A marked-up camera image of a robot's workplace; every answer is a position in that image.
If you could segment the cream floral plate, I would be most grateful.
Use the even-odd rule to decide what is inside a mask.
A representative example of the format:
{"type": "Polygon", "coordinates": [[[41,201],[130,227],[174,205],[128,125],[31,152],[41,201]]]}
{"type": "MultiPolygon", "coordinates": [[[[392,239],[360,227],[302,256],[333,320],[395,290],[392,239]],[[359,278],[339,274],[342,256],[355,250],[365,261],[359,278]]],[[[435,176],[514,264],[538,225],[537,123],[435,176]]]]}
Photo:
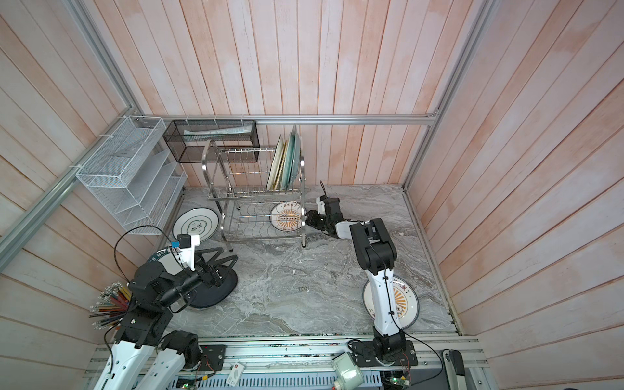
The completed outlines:
{"type": "Polygon", "coordinates": [[[271,170],[269,171],[268,181],[266,183],[267,191],[273,191],[275,189],[277,175],[278,175],[278,171],[280,168],[280,163],[281,163],[283,154],[284,154],[284,139],[282,136],[280,136],[276,145],[274,158],[271,163],[271,170]]]}

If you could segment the grey green plate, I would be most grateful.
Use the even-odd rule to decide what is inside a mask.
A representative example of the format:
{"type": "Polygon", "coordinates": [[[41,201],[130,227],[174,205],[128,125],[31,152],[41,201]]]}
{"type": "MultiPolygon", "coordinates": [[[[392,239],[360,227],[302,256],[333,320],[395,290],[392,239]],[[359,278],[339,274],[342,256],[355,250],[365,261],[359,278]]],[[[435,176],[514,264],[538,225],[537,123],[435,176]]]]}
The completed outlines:
{"type": "Polygon", "coordinates": [[[301,137],[299,135],[299,131],[297,130],[297,126],[294,125],[292,130],[292,140],[290,142],[292,145],[292,152],[290,154],[290,172],[288,176],[288,181],[286,188],[290,189],[293,187],[294,182],[297,178],[300,169],[300,161],[301,161],[301,137]]]}

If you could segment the steel wire dish rack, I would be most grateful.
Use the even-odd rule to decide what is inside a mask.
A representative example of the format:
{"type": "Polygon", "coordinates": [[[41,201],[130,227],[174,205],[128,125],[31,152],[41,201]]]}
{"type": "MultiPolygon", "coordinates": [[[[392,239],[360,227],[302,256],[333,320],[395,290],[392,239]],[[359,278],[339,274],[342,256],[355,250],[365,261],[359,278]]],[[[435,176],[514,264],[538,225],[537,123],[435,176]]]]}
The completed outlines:
{"type": "Polygon", "coordinates": [[[301,247],[307,245],[306,223],[296,232],[281,232],[270,222],[271,210],[283,202],[298,202],[305,209],[306,164],[301,151],[300,169],[292,188],[267,191],[267,181],[276,146],[238,149],[242,152],[258,152],[254,162],[233,162],[212,141],[204,148],[201,168],[209,185],[211,201],[216,205],[220,221],[219,237],[229,251],[234,243],[247,241],[299,240],[301,247]]]}

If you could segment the light teal flower plate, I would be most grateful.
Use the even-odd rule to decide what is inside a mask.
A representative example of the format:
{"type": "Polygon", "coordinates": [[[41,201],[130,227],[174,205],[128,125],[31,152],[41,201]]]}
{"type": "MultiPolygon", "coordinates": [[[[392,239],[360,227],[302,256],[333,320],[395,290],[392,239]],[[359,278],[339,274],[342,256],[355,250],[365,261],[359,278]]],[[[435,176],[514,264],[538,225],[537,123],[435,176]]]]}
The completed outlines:
{"type": "Polygon", "coordinates": [[[289,182],[290,182],[290,177],[291,177],[291,170],[292,170],[292,166],[293,166],[293,161],[292,160],[293,160],[293,156],[294,156],[295,143],[296,143],[296,132],[292,131],[290,133],[288,147],[287,147],[286,153],[284,155],[284,166],[283,166],[283,169],[282,169],[282,177],[281,177],[281,182],[280,182],[280,189],[281,190],[286,190],[287,188],[289,188],[289,182]]]}

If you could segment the yellow woven plate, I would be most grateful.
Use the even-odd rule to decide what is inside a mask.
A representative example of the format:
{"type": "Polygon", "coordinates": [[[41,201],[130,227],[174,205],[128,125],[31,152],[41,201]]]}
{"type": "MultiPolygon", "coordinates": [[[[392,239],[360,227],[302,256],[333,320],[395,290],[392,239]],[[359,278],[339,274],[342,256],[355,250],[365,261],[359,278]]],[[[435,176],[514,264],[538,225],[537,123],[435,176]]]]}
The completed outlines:
{"type": "Polygon", "coordinates": [[[282,182],[284,164],[285,164],[285,160],[286,160],[286,154],[287,154],[287,147],[285,146],[283,148],[283,153],[282,153],[281,159],[279,161],[279,165],[278,165],[278,169],[277,169],[277,173],[276,173],[276,180],[275,180],[274,188],[273,188],[274,191],[281,190],[281,182],[282,182]]]}

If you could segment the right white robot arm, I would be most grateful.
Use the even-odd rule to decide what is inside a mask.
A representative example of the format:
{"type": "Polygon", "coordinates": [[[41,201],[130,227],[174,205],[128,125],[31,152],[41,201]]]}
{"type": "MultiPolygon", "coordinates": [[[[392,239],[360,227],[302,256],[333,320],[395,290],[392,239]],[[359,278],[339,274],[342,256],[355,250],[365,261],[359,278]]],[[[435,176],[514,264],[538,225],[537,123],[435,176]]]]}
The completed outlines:
{"type": "Polygon", "coordinates": [[[369,280],[375,311],[375,355],[388,360],[406,348],[406,333],[399,324],[397,304],[392,291],[397,250],[382,219],[364,221],[343,217],[339,198],[322,195],[318,209],[305,213],[305,223],[330,237],[351,240],[357,262],[369,280]]]}

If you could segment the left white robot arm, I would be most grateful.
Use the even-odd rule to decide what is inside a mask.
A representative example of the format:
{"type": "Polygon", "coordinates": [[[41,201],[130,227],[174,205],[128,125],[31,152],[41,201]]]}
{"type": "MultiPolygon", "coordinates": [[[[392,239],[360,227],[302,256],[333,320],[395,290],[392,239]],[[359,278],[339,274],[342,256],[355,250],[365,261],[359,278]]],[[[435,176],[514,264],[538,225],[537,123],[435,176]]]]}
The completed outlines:
{"type": "Polygon", "coordinates": [[[217,371],[222,355],[211,362],[199,337],[189,331],[167,332],[176,315],[173,305],[194,299],[204,305],[222,302],[238,283],[234,270],[237,255],[220,247],[199,250],[194,265],[179,263],[171,273],[162,261],[143,264],[130,280],[131,300],[113,341],[107,343],[109,358],[96,382],[97,389],[165,389],[180,371],[217,371]]]}

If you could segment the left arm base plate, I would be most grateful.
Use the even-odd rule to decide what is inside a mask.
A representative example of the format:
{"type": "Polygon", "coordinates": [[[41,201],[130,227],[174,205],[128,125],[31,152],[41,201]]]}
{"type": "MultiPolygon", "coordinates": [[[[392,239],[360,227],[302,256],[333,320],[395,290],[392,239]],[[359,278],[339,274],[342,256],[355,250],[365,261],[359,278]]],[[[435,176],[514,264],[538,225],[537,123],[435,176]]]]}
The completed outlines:
{"type": "Polygon", "coordinates": [[[225,344],[192,345],[185,353],[184,371],[217,372],[223,369],[227,346],[225,344]]]}

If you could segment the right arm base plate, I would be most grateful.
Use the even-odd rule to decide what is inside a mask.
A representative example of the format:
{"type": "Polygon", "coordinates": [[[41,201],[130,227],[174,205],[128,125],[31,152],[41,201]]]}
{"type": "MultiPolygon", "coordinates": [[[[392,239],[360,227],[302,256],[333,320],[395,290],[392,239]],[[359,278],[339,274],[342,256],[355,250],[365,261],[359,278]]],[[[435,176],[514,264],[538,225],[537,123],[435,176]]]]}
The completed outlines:
{"type": "Polygon", "coordinates": [[[367,367],[415,367],[419,365],[414,344],[407,341],[402,349],[381,353],[377,351],[373,341],[352,339],[347,347],[355,364],[360,368],[367,367]]]}

